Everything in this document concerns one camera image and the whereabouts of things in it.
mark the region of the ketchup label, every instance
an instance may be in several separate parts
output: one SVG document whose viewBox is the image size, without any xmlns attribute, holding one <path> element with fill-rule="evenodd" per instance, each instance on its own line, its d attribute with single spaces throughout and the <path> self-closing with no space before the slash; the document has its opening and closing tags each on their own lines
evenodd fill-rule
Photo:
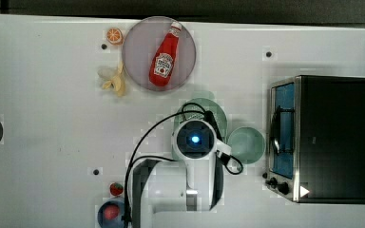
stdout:
<svg viewBox="0 0 365 228">
<path fill-rule="evenodd" d="M 167 53 L 160 53 L 156 57 L 154 73 L 166 78 L 171 68 L 173 68 L 173 58 Z"/>
</svg>

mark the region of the red apple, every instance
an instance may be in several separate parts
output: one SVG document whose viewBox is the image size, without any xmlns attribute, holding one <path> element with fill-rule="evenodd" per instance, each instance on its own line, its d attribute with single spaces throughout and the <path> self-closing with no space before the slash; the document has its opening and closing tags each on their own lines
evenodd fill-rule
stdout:
<svg viewBox="0 0 365 228">
<path fill-rule="evenodd" d="M 107 220 L 115 219 L 120 214 L 120 208 L 116 205 L 108 205 L 104 210 L 104 214 Z"/>
</svg>

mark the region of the black cable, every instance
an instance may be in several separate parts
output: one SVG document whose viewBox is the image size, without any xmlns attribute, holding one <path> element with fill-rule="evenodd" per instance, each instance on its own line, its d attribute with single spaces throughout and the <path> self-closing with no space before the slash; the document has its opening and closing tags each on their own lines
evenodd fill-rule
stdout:
<svg viewBox="0 0 365 228">
<path fill-rule="evenodd" d="M 189 105 L 194 105 L 194 106 L 197 106 L 199 107 L 203 112 L 205 112 L 206 110 L 200 105 L 200 104 L 197 104 L 197 103 L 185 103 L 183 106 L 182 106 L 182 111 L 185 111 L 184 109 L 189 106 Z M 182 114 L 182 118 L 184 121 L 186 121 L 186 118 L 185 118 L 185 114 Z"/>
<path fill-rule="evenodd" d="M 144 156 L 141 156 L 139 158 L 137 158 L 133 163 L 132 163 L 132 167 L 133 165 L 139 161 L 140 159 L 160 159 L 160 160 L 165 160 L 165 161 L 169 161 L 169 162 L 176 162 L 175 160 L 172 160 L 172 159 L 169 159 L 169 158 L 166 158 L 166 157 L 161 157 L 161 156 L 154 156 L 154 155 L 144 155 Z"/>
<path fill-rule="evenodd" d="M 182 114 L 185 114 L 185 113 L 200 113 L 202 115 L 204 115 L 203 112 L 200 112 L 200 111 L 195 111 L 195 110 L 190 110 L 190 111 L 181 111 L 181 112 L 177 112 L 177 113 L 174 113 L 172 115 L 169 115 L 167 117 L 165 117 L 164 119 L 162 119 L 161 121 L 157 122 L 156 124 L 154 124 L 152 127 L 150 127 L 146 133 L 144 133 L 144 135 L 141 137 L 141 139 L 138 141 L 138 144 L 135 146 L 135 149 L 134 151 L 132 152 L 132 156 L 131 156 L 131 159 L 129 161 L 129 165 L 126 169 L 126 174 L 125 174 L 125 208 L 124 208 L 124 216 L 123 216 L 123 220 L 124 220 L 124 228 L 127 228 L 128 227 L 128 223 L 131 221 L 131 217 L 130 217 L 130 210 L 129 210 L 129 200 L 128 200 L 128 180 L 129 180 L 129 174 L 132 170 L 132 164 L 134 162 L 134 158 L 135 158 L 135 154 L 136 152 L 138 151 L 138 148 L 139 146 L 141 145 L 141 143 L 144 141 L 144 139 L 147 137 L 147 135 L 154 129 L 156 128 L 156 126 L 158 126 L 159 124 L 167 121 L 168 119 L 172 118 L 172 117 L 175 117 L 175 116 L 178 116 L 178 115 L 182 115 Z"/>
<path fill-rule="evenodd" d="M 230 159 L 236 161 L 239 165 L 240 165 L 240 168 L 238 168 L 239 172 L 233 172 L 231 171 L 228 167 L 227 167 L 227 164 L 224 166 L 227 170 L 227 172 L 229 172 L 231 175 L 238 175 L 240 173 L 242 173 L 242 170 L 243 170 L 243 167 L 242 167 L 242 163 L 240 160 L 238 160 L 236 157 L 234 157 L 233 155 L 230 156 Z"/>
</svg>

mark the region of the white bottle cap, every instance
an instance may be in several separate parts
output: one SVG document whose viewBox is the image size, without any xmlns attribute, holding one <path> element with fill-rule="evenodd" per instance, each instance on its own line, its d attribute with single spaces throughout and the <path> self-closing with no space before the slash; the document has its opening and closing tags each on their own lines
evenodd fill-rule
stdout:
<svg viewBox="0 0 365 228">
<path fill-rule="evenodd" d="M 171 23 L 171 27 L 177 28 L 179 30 L 182 29 L 182 24 L 180 24 L 179 22 L 173 22 Z"/>
</svg>

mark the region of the ketchup bottle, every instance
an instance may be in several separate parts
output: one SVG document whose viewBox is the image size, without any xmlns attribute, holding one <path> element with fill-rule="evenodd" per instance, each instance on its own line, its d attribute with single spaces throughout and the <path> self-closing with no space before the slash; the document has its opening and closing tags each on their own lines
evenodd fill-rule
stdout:
<svg viewBox="0 0 365 228">
<path fill-rule="evenodd" d="M 166 86 L 170 81 L 176 61 L 177 44 L 179 43 L 181 30 L 182 25 L 178 22 L 173 22 L 153 58 L 149 70 L 149 80 L 156 86 Z"/>
</svg>

